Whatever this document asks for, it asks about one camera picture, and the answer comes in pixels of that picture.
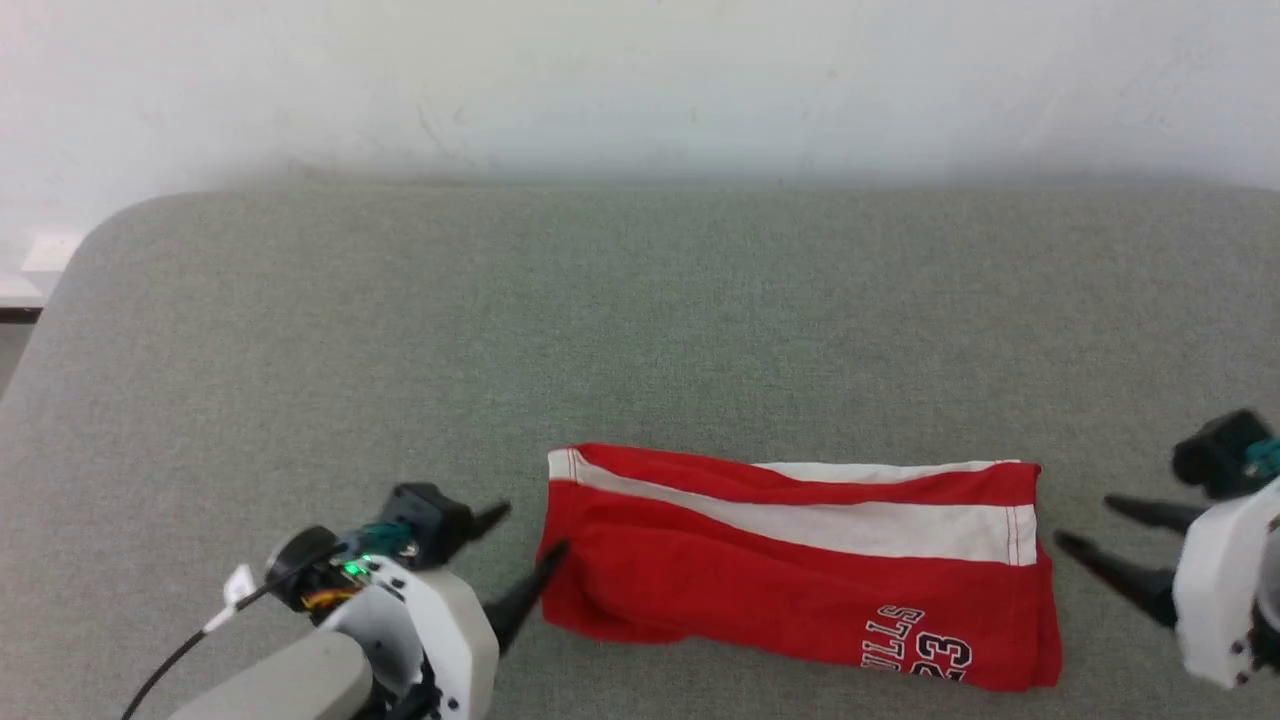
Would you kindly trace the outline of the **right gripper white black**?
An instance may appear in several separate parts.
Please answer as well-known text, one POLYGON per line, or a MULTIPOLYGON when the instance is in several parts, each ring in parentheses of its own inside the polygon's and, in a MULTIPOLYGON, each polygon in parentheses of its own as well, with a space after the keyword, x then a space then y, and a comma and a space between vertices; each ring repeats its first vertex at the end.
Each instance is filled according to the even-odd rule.
POLYGON ((1245 683, 1277 630, 1277 482, 1206 509, 1128 495, 1105 505, 1143 527, 1185 536, 1171 568, 1146 568, 1056 530, 1057 547, 1160 626, 1176 632, 1188 674, 1224 689, 1245 683))

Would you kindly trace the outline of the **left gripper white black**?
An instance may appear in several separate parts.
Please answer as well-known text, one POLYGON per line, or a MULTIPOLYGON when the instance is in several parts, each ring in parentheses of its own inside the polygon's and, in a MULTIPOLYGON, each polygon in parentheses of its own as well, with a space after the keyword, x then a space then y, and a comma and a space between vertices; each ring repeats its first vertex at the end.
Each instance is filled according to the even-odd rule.
MULTIPOLYGON (((506 500, 474 512, 468 543, 503 523, 506 500)), ((508 591, 480 603, 447 569, 415 571, 407 527, 361 527, 338 536, 310 527, 266 564, 270 592, 320 630, 355 641, 371 678, 357 719, 485 719, 500 656, 570 552, 557 541, 508 591)))

